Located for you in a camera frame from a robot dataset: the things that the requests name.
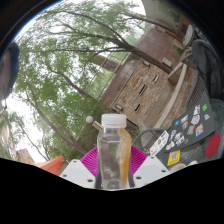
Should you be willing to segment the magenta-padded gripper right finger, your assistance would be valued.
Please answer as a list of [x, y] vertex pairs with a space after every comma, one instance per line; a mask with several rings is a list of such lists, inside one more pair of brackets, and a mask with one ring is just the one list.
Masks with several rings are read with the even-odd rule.
[[128, 182], [131, 188], [140, 188], [170, 174], [156, 156], [147, 156], [136, 147], [131, 148]]

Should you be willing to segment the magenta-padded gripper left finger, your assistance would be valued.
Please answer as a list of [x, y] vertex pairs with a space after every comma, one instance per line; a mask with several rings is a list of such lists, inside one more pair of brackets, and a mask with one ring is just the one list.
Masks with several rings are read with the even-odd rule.
[[97, 149], [90, 150], [80, 160], [73, 159], [60, 177], [84, 188], [94, 189], [98, 174]]

